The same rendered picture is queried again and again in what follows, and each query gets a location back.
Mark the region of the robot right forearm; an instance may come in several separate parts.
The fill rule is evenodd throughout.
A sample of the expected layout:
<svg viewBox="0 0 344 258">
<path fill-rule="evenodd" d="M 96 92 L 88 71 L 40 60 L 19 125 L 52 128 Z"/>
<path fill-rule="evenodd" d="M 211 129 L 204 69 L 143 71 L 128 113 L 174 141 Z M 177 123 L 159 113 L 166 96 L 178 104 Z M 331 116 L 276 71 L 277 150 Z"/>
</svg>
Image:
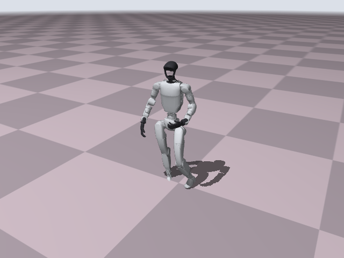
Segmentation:
<svg viewBox="0 0 344 258">
<path fill-rule="evenodd" d="M 149 99 L 150 99 L 150 98 L 149 98 Z M 141 117 L 141 121 L 142 121 L 143 117 L 145 117 L 145 118 L 146 118 L 146 121 L 147 121 L 147 117 L 149 116 L 150 111 L 151 111 L 151 109 L 152 109 L 152 107 L 148 105 L 148 102 L 149 102 L 149 100 L 147 101 L 147 104 L 146 104 L 146 106 L 145 106 L 145 110 L 144 110 L 144 112 L 143 112 L 143 116 Z"/>
</svg>

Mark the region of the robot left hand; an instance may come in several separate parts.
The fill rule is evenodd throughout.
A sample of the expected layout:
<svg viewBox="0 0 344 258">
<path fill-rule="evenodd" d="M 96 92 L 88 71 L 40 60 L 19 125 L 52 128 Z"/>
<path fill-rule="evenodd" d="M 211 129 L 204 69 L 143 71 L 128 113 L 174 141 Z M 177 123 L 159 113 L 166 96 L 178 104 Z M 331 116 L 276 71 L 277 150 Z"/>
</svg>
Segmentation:
<svg viewBox="0 0 344 258">
<path fill-rule="evenodd" d="M 174 120 L 174 122 L 176 122 L 176 123 L 172 124 L 172 123 L 169 122 L 170 125 L 168 124 L 168 128 L 169 129 L 175 129 L 175 128 L 178 128 L 180 126 L 184 126 L 187 121 L 188 121 L 188 119 L 186 119 L 186 118 L 182 119 L 181 121 Z"/>
</svg>

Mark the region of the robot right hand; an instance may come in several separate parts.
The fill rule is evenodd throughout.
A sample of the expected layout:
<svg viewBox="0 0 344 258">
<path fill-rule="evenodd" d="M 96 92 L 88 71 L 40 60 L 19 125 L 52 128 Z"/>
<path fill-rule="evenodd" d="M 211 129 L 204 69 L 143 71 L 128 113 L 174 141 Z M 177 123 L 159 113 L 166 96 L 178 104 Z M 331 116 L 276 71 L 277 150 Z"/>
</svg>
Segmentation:
<svg viewBox="0 0 344 258">
<path fill-rule="evenodd" d="M 146 137 L 146 136 L 143 134 L 143 132 L 145 133 L 145 131 L 144 131 L 144 124 L 145 124 L 145 123 L 146 123 L 146 118 L 143 117 L 143 119 L 142 119 L 142 121 L 141 121 L 141 126 L 140 126 L 141 135 L 142 135 L 143 137 Z"/>
</svg>

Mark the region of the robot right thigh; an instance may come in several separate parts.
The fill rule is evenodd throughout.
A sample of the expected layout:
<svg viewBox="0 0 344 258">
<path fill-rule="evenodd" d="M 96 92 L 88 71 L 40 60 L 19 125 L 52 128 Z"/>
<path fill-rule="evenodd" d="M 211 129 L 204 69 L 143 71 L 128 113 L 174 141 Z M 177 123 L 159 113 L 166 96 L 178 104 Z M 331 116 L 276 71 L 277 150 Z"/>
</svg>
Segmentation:
<svg viewBox="0 0 344 258">
<path fill-rule="evenodd" d="M 166 133 L 164 131 L 164 120 L 159 120 L 156 122 L 155 128 L 155 135 L 157 138 L 157 142 L 159 144 L 159 148 L 162 154 L 166 154 L 166 156 L 170 155 L 170 148 L 167 147 L 167 140 L 166 140 Z"/>
</svg>

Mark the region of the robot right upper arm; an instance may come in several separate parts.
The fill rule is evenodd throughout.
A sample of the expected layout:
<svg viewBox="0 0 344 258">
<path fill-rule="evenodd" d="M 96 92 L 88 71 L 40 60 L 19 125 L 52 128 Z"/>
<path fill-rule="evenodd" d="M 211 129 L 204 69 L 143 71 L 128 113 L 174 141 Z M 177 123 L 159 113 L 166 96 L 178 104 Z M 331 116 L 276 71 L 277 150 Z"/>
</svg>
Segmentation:
<svg viewBox="0 0 344 258">
<path fill-rule="evenodd" d="M 150 99 L 149 99 L 149 102 L 148 102 L 148 104 L 151 105 L 151 106 L 155 105 L 155 102 L 156 102 L 155 99 L 156 99 L 156 97 L 157 97 L 157 95 L 159 93 L 160 84 L 161 84 L 161 81 L 158 81 L 158 82 L 156 82 L 153 85 L 152 92 L 151 92 L 151 95 L 150 95 Z"/>
</svg>

